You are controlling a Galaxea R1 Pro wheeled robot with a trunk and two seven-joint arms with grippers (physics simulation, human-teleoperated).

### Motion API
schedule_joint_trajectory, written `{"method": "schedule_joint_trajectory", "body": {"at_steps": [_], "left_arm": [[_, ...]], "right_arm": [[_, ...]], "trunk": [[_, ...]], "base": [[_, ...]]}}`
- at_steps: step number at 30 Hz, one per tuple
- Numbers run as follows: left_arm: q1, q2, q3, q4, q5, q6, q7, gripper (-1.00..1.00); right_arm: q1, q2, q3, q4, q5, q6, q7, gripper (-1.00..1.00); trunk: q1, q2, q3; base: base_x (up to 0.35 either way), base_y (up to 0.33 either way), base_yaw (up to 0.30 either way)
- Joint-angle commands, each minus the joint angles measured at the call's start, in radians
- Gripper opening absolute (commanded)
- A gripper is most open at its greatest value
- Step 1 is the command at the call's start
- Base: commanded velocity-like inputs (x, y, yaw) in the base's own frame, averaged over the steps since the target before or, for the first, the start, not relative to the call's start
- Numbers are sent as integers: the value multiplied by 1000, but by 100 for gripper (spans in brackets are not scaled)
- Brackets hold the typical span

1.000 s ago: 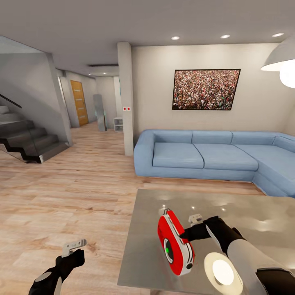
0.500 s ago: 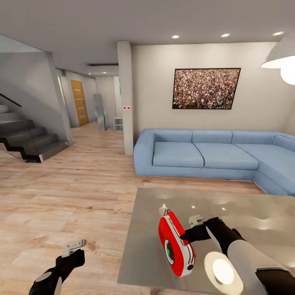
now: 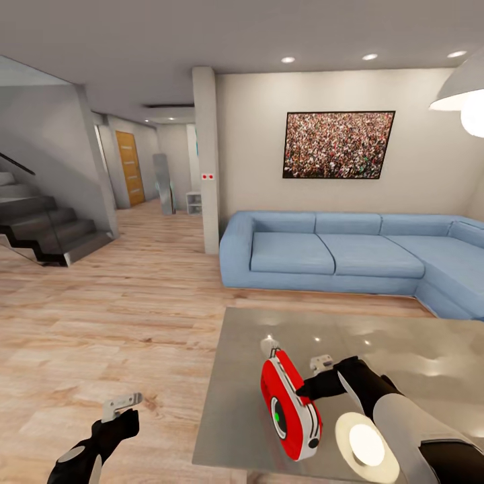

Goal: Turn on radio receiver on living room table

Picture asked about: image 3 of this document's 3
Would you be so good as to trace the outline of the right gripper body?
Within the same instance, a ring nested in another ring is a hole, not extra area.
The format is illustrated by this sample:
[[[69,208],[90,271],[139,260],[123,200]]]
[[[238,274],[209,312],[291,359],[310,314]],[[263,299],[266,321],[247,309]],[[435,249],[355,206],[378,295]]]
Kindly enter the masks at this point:
[[[320,399],[321,397],[337,396],[328,384],[327,374],[328,370],[317,375],[316,377],[304,380],[304,386],[307,389],[307,396],[311,401]]]

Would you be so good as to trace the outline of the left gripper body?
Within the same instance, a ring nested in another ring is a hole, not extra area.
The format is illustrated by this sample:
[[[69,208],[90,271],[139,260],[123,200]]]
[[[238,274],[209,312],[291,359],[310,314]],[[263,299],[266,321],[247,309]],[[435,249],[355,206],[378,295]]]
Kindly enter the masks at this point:
[[[138,434],[138,410],[129,410],[121,413],[115,420],[106,423],[98,420],[91,426],[91,435],[96,435],[99,432],[106,432],[108,435],[111,435],[113,440],[112,454],[122,440],[133,438]]]

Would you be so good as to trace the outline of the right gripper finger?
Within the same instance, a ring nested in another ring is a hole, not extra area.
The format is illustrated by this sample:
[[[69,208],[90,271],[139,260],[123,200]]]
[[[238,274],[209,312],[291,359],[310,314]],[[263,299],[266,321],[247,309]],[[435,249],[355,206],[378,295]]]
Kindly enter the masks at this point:
[[[307,394],[307,389],[305,388],[305,386],[303,385],[302,387],[300,387],[299,389],[297,389],[296,391],[296,394],[298,396],[303,396],[303,397],[306,397],[308,394]]]

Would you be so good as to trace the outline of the radio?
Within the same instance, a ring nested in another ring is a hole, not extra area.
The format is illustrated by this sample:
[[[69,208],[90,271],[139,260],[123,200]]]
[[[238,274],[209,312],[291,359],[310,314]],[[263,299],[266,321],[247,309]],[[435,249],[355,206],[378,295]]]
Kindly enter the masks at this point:
[[[315,454],[323,426],[314,401],[295,392],[303,382],[286,352],[276,348],[263,366],[261,391],[282,446],[294,460]]]

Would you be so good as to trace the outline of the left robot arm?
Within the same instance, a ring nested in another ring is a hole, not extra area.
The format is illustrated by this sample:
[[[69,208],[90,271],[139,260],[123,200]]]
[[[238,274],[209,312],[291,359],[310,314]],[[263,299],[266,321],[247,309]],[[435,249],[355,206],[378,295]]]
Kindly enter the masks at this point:
[[[56,461],[47,484],[98,484],[103,464],[119,443],[139,432],[138,410],[118,410],[138,405],[143,399],[143,394],[133,393],[105,401],[102,419],[91,426],[92,437]]]

